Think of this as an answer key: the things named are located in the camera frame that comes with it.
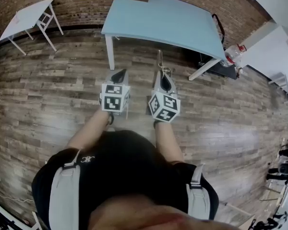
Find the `white table leg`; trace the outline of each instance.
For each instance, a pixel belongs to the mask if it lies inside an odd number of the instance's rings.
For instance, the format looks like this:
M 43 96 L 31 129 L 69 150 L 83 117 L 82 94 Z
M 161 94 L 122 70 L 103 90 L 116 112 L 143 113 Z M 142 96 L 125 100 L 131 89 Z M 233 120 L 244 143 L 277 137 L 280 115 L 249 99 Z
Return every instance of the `white table leg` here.
M 57 51 L 57 49 L 55 48 L 55 46 L 52 44 L 52 42 L 50 41 L 49 37 L 47 36 L 47 34 L 45 33 L 45 30 L 43 29 L 43 27 L 41 26 L 40 22 L 38 21 L 37 26 L 39 27 L 39 29 L 42 31 L 42 33 L 44 34 L 45 38 L 47 39 L 48 43 L 51 45 L 51 47 L 53 48 L 54 51 Z
M 25 30 L 25 32 L 29 35 L 29 37 L 34 40 L 34 38 L 31 36 L 31 34 L 29 34 L 29 32 L 27 30 Z
M 53 11 L 52 4 L 49 5 L 49 8 L 50 8 L 50 10 L 51 10 L 51 12 L 52 12 L 52 15 L 53 15 L 54 20 L 56 21 L 56 23 L 57 23 L 57 25 L 58 25 L 58 28 L 59 28 L 61 34 L 64 35 L 64 33 L 63 33 L 63 31 L 62 31 L 62 29 L 61 29 L 61 27 L 60 27 L 60 24 L 59 24 L 59 22 L 58 22 L 58 19 L 57 19 L 57 17 L 56 17 L 56 14 L 55 14 L 54 11 Z
M 113 53 L 113 40 L 111 36 L 106 36 L 106 44 L 107 44 L 107 52 L 108 52 L 110 69 L 114 70 L 115 65 L 114 65 L 114 53 Z
M 204 64 L 201 68 L 199 68 L 195 73 L 189 76 L 189 80 L 192 81 L 193 79 L 197 78 L 198 76 L 202 75 L 205 71 L 213 67 L 216 63 L 218 63 L 221 59 L 211 59 L 206 64 Z
M 8 39 L 11 41 L 12 44 L 15 45 L 16 48 L 18 48 L 25 56 L 27 55 L 10 37 Z

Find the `light blue table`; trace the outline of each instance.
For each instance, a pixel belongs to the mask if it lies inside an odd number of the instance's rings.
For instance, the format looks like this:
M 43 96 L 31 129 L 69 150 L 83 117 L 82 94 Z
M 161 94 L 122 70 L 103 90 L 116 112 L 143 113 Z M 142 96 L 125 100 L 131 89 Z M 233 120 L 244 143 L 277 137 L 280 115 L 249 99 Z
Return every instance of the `light blue table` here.
M 113 36 L 166 43 L 225 59 L 211 13 L 179 0 L 114 0 L 101 33 L 106 36 L 111 70 L 115 68 Z

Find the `wooden floor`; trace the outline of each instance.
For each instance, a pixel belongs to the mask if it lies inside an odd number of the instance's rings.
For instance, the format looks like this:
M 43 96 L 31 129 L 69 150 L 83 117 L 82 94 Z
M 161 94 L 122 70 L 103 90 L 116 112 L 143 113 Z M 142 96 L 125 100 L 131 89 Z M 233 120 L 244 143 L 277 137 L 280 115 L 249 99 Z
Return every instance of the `wooden floor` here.
M 55 53 L 43 36 L 0 49 L 0 195 L 32 199 L 31 181 L 51 155 L 94 113 L 108 68 L 105 39 L 99 30 L 50 34 Z M 238 80 L 209 73 L 188 81 L 182 50 L 136 39 L 115 40 L 118 69 L 127 68 L 132 87 L 128 120 L 116 118 L 116 129 L 132 129 L 154 142 L 153 120 L 146 110 L 157 50 L 181 99 L 181 114 L 173 122 L 189 163 L 205 163 L 204 174 L 221 201 L 259 217 L 273 203 L 263 203 L 268 163 L 275 159 L 283 137 L 288 138 L 285 94 L 252 69 Z M 0 198 L 21 219 L 32 222 L 33 202 Z M 239 225 L 245 217 L 220 205 L 217 220 Z

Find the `gray backpack strap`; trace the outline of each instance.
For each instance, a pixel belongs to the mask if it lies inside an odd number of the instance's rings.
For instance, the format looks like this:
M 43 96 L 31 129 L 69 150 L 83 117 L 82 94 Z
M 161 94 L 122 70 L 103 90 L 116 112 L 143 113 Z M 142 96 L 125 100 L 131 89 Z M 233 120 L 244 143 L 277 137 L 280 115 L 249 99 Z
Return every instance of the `gray backpack strap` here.
M 191 184 L 187 184 L 188 215 L 198 219 L 209 219 L 210 198 L 207 190 L 201 186 L 203 164 L 196 167 Z
M 79 179 L 77 157 L 58 168 L 52 181 L 49 225 L 52 230 L 79 230 Z

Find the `white cable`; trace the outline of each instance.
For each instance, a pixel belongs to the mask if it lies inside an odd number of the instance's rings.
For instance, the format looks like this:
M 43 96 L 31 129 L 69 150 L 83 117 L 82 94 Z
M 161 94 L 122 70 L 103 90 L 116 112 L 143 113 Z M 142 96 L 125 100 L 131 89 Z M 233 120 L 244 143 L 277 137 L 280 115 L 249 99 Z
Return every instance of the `white cable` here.
M 32 202 L 34 202 L 34 200 L 31 200 L 31 199 L 20 200 L 20 199 L 13 199 L 13 198 L 10 198 L 10 197 L 5 197 L 5 196 L 2 196 L 2 195 L 0 195 L 0 197 L 8 198 L 8 199 L 10 199 L 10 200 L 12 200 L 12 201 L 19 201 L 19 202 L 22 202 L 22 203 L 25 203 L 26 201 L 32 201 Z

